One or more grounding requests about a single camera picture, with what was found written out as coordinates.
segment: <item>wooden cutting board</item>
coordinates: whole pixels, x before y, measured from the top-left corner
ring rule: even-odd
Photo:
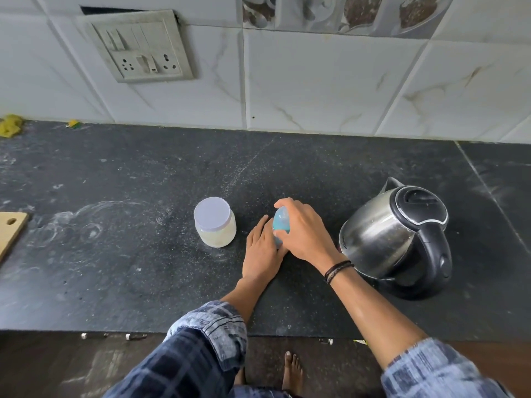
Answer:
[[[24,212],[0,212],[0,261],[28,220]]]

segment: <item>sleeve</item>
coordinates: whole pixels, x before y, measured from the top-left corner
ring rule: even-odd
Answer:
[[[237,310],[211,301],[176,321],[162,344],[103,397],[225,397],[246,347]]]
[[[441,341],[420,341],[391,362],[382,375],[389,398],[511,396],[494,380],[482,377],[474,363]]]

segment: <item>white jar lid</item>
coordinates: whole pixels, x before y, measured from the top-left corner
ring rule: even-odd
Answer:
[[[194,220],[203,232],[216,232],[230,222],[230,205],[223,198],[208,197],[194,209]]]

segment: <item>leather bracelet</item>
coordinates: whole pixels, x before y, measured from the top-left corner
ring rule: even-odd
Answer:
[[[354,264],[351,263],[349,260],[345,260],[341,261],[339,264],[334,265],[324,275],[324,281],[329,285],[330,282],[332,282],[332,279],[334,279],[334,276],[336,276],[339,271],[347,267],[354,267]]]

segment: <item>kettle handle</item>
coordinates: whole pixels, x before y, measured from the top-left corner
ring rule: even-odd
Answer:
[[[426,299],[441,291],[452,272],[450,246],[440,224],[429,222],[421,225],[413,239],[413,246],[426,265],[424,275],[413,285],[400,285],[395,278],[381,281],[389,293],[406,300]]]
[[[396,180],[394,177],[388,177],[386,180],[386,183],[383,185],[381,191],[378,193],[378,195],[385,193],[386,191],[392,190],[397,187],[403,187],[404,185]]]

